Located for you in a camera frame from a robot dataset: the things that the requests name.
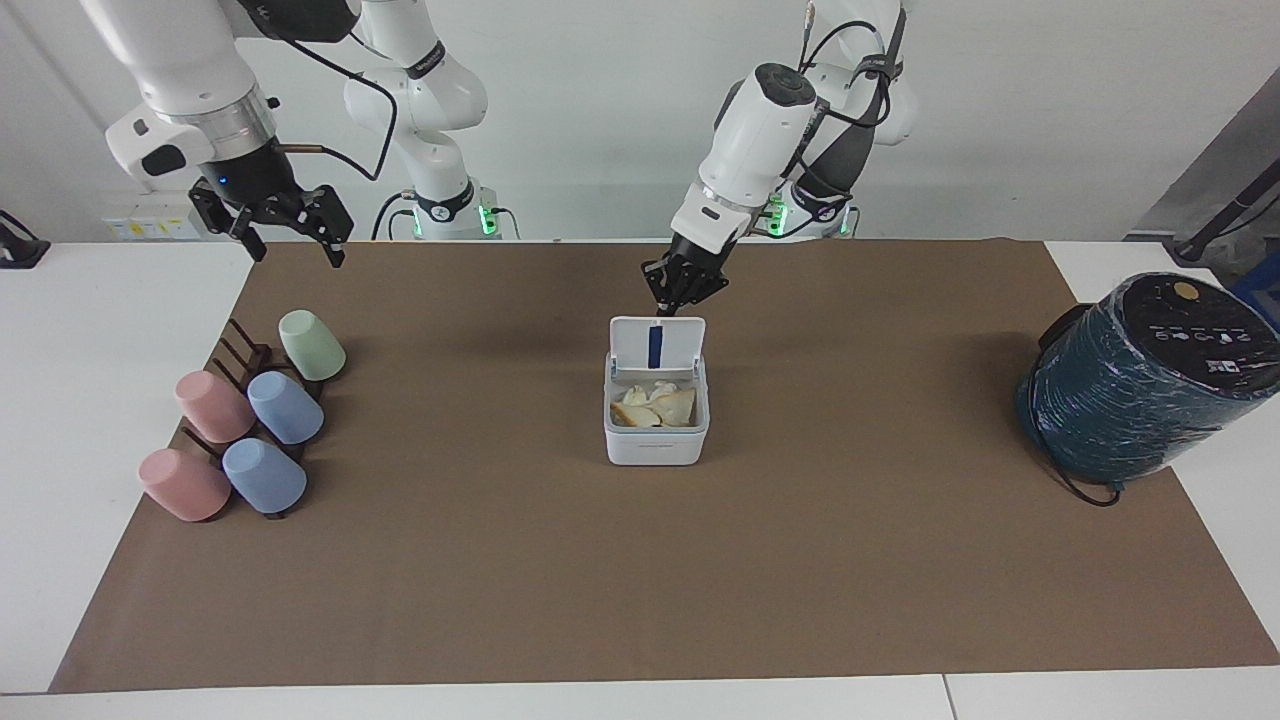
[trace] blue cup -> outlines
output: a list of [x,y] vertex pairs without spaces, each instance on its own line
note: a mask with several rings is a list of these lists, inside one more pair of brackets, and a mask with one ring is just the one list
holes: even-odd
[[307,473],[283,450],[257,438],[237,442],[223,455],[223,471],[253,510],[264,515],[293,507],[307,489]]
[[248,383],[248,402],[257,419],[284,445],[315,437],[324,425],[320,404],[282,373],[262,373]]

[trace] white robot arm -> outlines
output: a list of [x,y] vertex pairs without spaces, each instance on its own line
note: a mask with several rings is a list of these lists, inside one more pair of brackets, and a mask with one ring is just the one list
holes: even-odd
[[[479,187],[467,174],[462,151],[444,135],[484,120],[489,110],[484,85],[445,51],[425,3],[365,0],[361,26],[367,45],[399,65],[372,69],[364,77],[389,91],[399,106],[392,143],[413,181],[419,237],[462,240],[494,234],[497,222],[490,210],[497,195]],[[387,132],[390,109],[380,94],[348,81],[344,96],[347,111],[358,126],[380,135]]]
[[356,23],[351,0],[81,0],[133,74],[142,104],[106,133],[116,161],[142,181],[187,167],[209,229],[261,260],[252,223],[285,225],[337,268],[351,215],[329,186],[303,191],[275,137],[270,104],[236,51],[237,35],[337,42]]
[[[806,46],[814,9],[810,3]],[[641,266],[659,315],[724,288],[724,260],[762,218],[774,237],[838,225],[872,145],[910,135],[916,101],[897,82],[901,0],[826,0],[817,10],[854,18],[826,40],[837,40],[854,68],[814,63],[819,44],[796,69],[760,65],[730,91],[712,151],[672,219],[671,249]]]

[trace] bread slice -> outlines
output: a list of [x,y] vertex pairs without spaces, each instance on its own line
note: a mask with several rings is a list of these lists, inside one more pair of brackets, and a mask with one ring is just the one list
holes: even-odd
[[622,396],[622,405],[630,405],[632,407],[639,407],[641,405],[649,405],[649,398],[644,396],[644,388],[640,386],[634,386]]
[[662,418],[662,424],[672,428],[687,428],[694,419],[694,388],[663,395],[649,404],[649,407]]
[[635,407],[614,402],[609,405],[613,411],[613,421],[623,428],[659,428],[662,418],[648,407]]
[[657,384],[654,384],[653,387],[653,395],[649,396],[648,401],[641,402],[640,405],[648,405],[649,402],[653,402],[659,397],[663,397],[666,395],[673,395],[677,392],[680,392],[680,386],[677,386],[676,383],[671,383],[667,380],[658,380]]

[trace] yellow circle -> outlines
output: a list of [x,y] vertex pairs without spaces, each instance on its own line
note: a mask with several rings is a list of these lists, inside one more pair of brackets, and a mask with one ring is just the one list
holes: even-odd
[[1174,292],[1183,300],[1199,300],[1199,288],[1192,283],[1174,283]]

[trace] table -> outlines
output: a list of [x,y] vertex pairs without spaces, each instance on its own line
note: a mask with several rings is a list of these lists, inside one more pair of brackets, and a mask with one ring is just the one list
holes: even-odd
[[[1053,243],[1075,295],[1097,300],[1125,277],[1172,269],[1158,246]],[[56,669],[138,497],[138,457],[178,419],[168,388],[207,356],[248,270],[225,243],[59,245],[40,270],[0,275],[6,378],[0,437],[0,692],[40,692]],[[165,333],[163,346],[148,343]],[[59,420],[60,437],[41,433]],[[1280,447],[1271,404],[1175,468],[1251,602],[1280,628]],[[110,432],[102,433],[102,428]],[[74,442],[74,448],[68,446]],[[36,484],[29,478],[49,482]],[[1280,669],[929,675],[787,682],[604,683],[420,688],[189,691],[0,698],[0,715],[529,717],[1270,717]]]

